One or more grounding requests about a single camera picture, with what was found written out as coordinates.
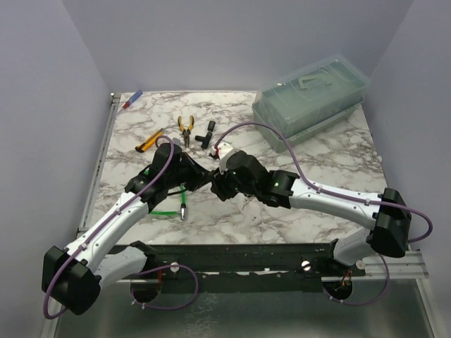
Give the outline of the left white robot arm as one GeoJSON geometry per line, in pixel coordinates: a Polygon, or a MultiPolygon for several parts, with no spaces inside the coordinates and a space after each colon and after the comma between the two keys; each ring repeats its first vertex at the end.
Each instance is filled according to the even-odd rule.
{"type": "Polygon", "coordinates": [[[163,143],[152,162],[131,178],[110,210],[84,234],[63,249],[51,247],[44,255],[42,291],[47,319],[48,301],[54,299],[65,310],[83,314],[107,285],[127,275],[151,277],[156,261],[135,247],[106,259],[118,240],[139,220],[164,201],[179,186],[193,192],[209,183],[211,173],[173,142],[163,143]]]}

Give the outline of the translucent green plastic toolbox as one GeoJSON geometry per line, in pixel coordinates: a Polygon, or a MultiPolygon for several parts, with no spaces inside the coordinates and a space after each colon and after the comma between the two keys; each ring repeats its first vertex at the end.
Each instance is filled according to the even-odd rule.
{"type": "Polygon", "coordinates": [[[300,68],[258,92],[254,122],[281,133],[292,147],[347,120],[364,101],[370,79],[337,54],[300,68]]]}

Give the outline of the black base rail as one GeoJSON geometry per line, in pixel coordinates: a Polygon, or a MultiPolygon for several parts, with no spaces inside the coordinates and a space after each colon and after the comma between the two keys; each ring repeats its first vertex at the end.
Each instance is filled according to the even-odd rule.
{"type": "Polygon", "coordinates": [[[332,259],[330,244],[115,245],[89,267],[94,286],[130,282],[140,298],[164,294],[322,292],[338,298],[350,282],[383,279],[384,263],[393,277],[404,276],[406,258],[371,254],[347,267],[332,259]]]}

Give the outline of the green cable lock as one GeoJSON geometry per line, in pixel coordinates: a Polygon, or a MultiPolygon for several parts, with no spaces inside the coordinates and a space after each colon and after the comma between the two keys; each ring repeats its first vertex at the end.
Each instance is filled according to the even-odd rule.
{"type": "Polygon", "coordinates": [[[168,198],[158,205],[151,214],[156,217],[179,217],[182,221],[187,218],[186,188],[181,185],[168,193],[168,198]]]}

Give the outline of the aluminium frame rail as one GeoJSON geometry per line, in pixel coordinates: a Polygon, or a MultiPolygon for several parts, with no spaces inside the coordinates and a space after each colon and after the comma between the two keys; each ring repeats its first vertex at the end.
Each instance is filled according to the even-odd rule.
{"type": "Polygon", "coordinates": [[[86,223],[86,219],[89,214],[92,199],[94,197],[94,190],[96,188],[96,184],[99,179],[98,178],[99,171],[100,171],[99,168],[101,166],[102,159],[104,158],[105,147],[107,147],[106,144],[108,143],[110,136],[111,136],[110,135],[111,123],[113,122],[114,115],[118,111],[120,100],[121,100],[120,93],[117,93],[117,92],[111,93],[111,103],[109,106],[109,112],[107,114],[105,127],[104,127],[103,131],[101,132],[99,148],[97,149],[97,152],[95,153],[96,156],[94,157],[95,162],[94,162],[94,166],[93,166],[93,171],[92,171],[92,174],[89,176],[89,181],[88,181],[89,185],[88,185],[87,194],[86,194],[84,201],[82,202],[80,220],[78,221],[76,228],[70,232],[69,240],[63,244],[63,249],[67,247],[68,243],[71,243],[72,241],[74,241],[75,239],[78,238],[80,229],[82,227],[84,227],[84,225],[86,223]]]}

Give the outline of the silver padlock keys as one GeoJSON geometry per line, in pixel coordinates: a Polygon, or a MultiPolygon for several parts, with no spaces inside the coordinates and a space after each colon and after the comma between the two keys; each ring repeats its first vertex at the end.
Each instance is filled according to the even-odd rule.
{"type": "Polygon", "coordinates": [[[245,197],[241,203],[241,210],[245,210],[253,202],[253,198],[245,197]]]}

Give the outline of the blue red screwdriver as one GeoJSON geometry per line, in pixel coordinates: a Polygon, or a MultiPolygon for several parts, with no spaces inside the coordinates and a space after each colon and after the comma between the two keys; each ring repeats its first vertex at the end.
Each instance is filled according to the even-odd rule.
{"type": "Polygon", "coordinates": [[[138,100],[143,94],[142,90],[135,92],[123,105],[122,109],[129,108],[136,100],[138,100]]]}

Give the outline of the yellow handled pliers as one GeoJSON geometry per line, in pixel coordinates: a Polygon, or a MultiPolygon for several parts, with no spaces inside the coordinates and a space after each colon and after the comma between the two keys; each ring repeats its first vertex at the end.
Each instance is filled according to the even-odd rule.
{"type": "Polygon", "coordinates": [[[190,116],[190,122],[187,125],[187,127],[185,127],[183,125],[183,118],[180,115],[178,117],[178,127],[180,128],[181,134],[183,136],[183,141],[184,141],[185,147],[189,148],[190,147],[190,135],[191,135],[191,131],[194,127],[194,116],[193,115],[190,116]]]}

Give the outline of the yellow utility knife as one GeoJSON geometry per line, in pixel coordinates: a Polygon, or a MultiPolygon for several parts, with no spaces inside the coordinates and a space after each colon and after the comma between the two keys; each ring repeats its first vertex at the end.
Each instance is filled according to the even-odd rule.
{"type": "Polygon", "coordinates": [[[164,129],[161,128],[157,130],[154,134],[152,134],[150,137],[148,137],[143,143],[141,143],[139,146],[135,147],[135,150],[138,153],[144,153],[147,151],[156,141],[156,139],[163,135],[164,129]]]}

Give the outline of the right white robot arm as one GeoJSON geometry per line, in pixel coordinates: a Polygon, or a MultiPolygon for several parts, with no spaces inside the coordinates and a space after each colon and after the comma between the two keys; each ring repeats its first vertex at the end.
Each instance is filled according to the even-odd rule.
{"type": "Polygon", "coordinates": [[[324,258],[329,274],[341,275],[373,254],[404,257],[412,214],[397,190],[387,188],[376,194],[307,184],[296,173],[265,169],[254,156],[226,143],[213,153],[219,167],[212,175],[211,190],[221,201],[243,194],[270,207],[309,209],[362,227],[332,242],[332,252],[324,258]]]}

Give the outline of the black T-shaped tool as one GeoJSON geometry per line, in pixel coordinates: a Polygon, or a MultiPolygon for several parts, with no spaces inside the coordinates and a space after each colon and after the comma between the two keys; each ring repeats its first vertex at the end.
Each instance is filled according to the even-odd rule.
{"type": "Polygon", "coordinates": [[[209,147],[209,143],[212,138],[212,134],[214,131],[214,128],[216,126],[216,122],[214,120],[210,120],[208,127],[207,127],[207,133],[204,136],[196,135],[194,137],[194,140],[201,143],[202,149],[207,149],[209,147]]]}

